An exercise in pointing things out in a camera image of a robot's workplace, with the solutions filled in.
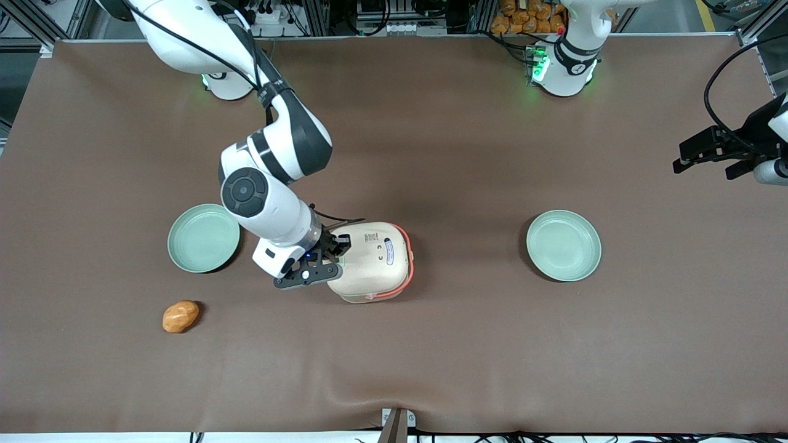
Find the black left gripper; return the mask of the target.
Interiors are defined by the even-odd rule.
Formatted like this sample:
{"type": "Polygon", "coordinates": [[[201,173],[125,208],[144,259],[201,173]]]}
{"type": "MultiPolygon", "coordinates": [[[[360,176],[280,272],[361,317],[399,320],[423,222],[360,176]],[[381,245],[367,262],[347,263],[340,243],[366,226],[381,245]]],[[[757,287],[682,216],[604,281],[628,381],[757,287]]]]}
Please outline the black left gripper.
{"type": "MultiPolygon", "coordinates": [[[[786,158],[786,93],[749,113],[736,135],[751,146],[751,151],[768,159],[786,158]]],[[[718,126],[710,126],[678,144],[679,158],[673,161],[673,172],[680,174],[705,162],[721,162],[737,158],[739,146],[718,126]]],[[[753,160],[740,160],[725,169],[726,179],[735,180],[751,174],[753,160]]]]}

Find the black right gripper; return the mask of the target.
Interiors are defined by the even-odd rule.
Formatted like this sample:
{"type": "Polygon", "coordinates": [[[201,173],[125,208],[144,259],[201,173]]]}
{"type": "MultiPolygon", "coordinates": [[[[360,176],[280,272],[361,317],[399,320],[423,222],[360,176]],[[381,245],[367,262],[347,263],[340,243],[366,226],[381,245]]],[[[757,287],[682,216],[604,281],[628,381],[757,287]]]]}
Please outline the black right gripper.
{"type": "Polygon", "coordinates": [[[337,263],[338,258],[352,246],[349,234],[334,235],[329,231],[321,232],[318,242],[306,254],[306,262],[310,265],[337,263]]]}

